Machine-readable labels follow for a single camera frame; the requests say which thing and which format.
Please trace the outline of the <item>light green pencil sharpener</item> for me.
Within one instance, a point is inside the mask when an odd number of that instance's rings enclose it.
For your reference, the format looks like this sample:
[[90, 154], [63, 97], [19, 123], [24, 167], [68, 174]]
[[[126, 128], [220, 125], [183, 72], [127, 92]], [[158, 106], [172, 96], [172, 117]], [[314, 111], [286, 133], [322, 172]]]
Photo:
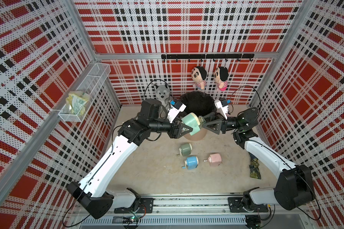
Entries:
[[200, 131], [200, 123], [198, 120], [198, 116], [194, 113], [189, 113], [186, 116], [190, 118], [190, 127], [193, 128], [193, 131], [190, 133], [190, 135], [194, 135], [195, 133]]

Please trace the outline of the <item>clear sharpener shavings tray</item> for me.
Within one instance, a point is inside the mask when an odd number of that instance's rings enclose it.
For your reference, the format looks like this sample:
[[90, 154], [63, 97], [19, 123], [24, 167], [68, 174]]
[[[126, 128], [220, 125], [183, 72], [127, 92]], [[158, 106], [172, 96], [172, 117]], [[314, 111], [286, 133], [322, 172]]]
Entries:
[[205, 119], [202, 116], [199, 116], [198, 120], [199, 120], [200, 125], [202, 125], [202, 124], [204, 124], [206, 122]]

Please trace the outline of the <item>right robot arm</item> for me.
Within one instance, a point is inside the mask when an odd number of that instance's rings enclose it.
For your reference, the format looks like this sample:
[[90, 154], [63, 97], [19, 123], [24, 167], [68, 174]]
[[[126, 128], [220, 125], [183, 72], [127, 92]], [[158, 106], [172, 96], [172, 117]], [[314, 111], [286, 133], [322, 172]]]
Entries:
[[233, 132], [235, 142], [256, 157], [276, 177], [274, 188], [253, 188], [243, 193], [241, 206], [246, 211], [255, 211], [261, 205], [280, 205], [293, 210], [315, 200], [310, 169], [296, 165], [266, 145], [253, 131], [258, 125], [259, 109], [256, 107], [238, 113], [237, 116], [223, 117], [211, 112], [200, 119], [202, 127], [216, 134]]

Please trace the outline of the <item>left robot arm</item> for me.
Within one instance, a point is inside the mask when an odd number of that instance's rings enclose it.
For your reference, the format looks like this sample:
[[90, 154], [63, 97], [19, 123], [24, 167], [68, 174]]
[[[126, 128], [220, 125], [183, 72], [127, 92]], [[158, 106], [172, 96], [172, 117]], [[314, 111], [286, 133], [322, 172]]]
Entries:
[[185, 110], [185, 105], [180, 101], [170, 109], [166, 119], [159, 118], [160, 108], [160, 101], [144, 100], [140, 112], [123, 123], [111, 148], [96, 166], [79, 182], [67, 185], [68, 192], [94, 219], [103, 217], [110, 209], [139, 209], [141, 196], [133, 189], [112, 191], [107, 187], [125, 160], [152, 132], [167, 133], [170, 138], [179, 139], [199, 130], [200, 121], [194, 113], [182, 119], [177, 118]]

